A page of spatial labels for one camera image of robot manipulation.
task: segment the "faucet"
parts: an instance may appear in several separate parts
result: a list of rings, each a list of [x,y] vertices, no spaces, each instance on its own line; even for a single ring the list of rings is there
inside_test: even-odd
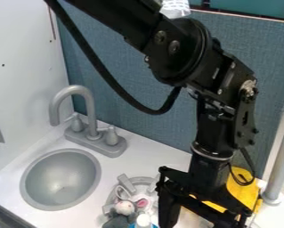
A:
[[[88,139],[98,139],[101,137],[101,134],[97,131],[97,121],[95,114],[95,105],[93,95],[90,90],[81,85],[70,85],[59,91],[51,100],[49,106],[49,116],[50,123],[52,126],[58,126],[60,124],[60,114],[59,107],[61,106],[62,101],[71,95],[81,95],[85,98],[86,113],[88,119]]]
[[[65,132],[67,140],[97,151],[110,158],[120,156],[127,147],[126,139],[118,136],[116,128],[112,125],[98,129],[95,115],[93,95],[90,90],[81,85],[70,85],[59,91],[51,100],[49,105],[49,117],[52,126],[58,126],[61,122],[59,109],[64,99],[71,95],[81,95],[85,98],[88,126],[81,121],[77,113],[68,120],[72,124]]]

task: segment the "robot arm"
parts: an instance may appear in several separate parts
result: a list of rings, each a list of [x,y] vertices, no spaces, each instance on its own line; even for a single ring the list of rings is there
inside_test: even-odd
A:
[[[67,24],[56,0],[45,1],[68,29],[74,26]],[[144,53],[159,82],[184,87],[198,100],[198,132],[191,145],[189,172],[160,168],[157,188],[160,226],[173,227],[183,205],[214,223],[221,220],[230,225],[221,227],[244,227],[244,219],[237,226],[231,225],[236,215],[244,218],[243,211],[251,209],[232,198],[225,185],[234,151],[244,151],[255,143],[257,89],[253,71],[226,53],[199,21],[169,20],[159,13],[158,0],[66,1],[115,30]],[[199,205],[203,200],[227,208],[232,216],[216,215],[206,205]]]

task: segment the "screw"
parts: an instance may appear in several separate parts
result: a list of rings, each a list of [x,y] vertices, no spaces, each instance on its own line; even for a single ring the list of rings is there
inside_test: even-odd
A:
[[[165,31],[159,31],[155,36],[154,36],[154,42],[157,45],[162,45],[166,41],[166,32]]]
[[[255,95],[255,91],[254,91],[254,90],[250,91],[248,95],[249,95],[249,96]]]
[[[168,47],[168,51],[170,54],[175,54],[180,50],[180,42],[177,40],[174,40],[173,42],[170,43]]]
[[[242,133],[242,132],[237,132],[237,136],[238,136],[239,138],[244,137],[244,133]]]
[[[250,139],[250,140],[248,141],[248,143],[249,143],[250,145],[255,145],[255,141],[252,140],[252,139]]]
[[[253,129],[253,133],[254,133],[254,134],[258,134],[258,133],[259,133],[259,130],[256,129],[256,128],[254,128],[254,129]]]

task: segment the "stuffed animal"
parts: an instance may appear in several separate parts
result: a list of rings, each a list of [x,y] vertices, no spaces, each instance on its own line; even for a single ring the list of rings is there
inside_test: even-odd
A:
[[[136,203],[130,200],[119,201],[114,208],[110,210],[111,219],[105,223],[102,228],[127,228],[129,224],[135,222],[137,209],[148,205],[146,199],[140,199]]]

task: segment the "sink basin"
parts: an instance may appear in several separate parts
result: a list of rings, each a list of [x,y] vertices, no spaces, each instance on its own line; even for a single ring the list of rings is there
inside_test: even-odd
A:
[[[77,149],[52,151],[35,160],[20,181],[20,193],[41,210],[62,210],[85,200],[101,178],[98,160]]]

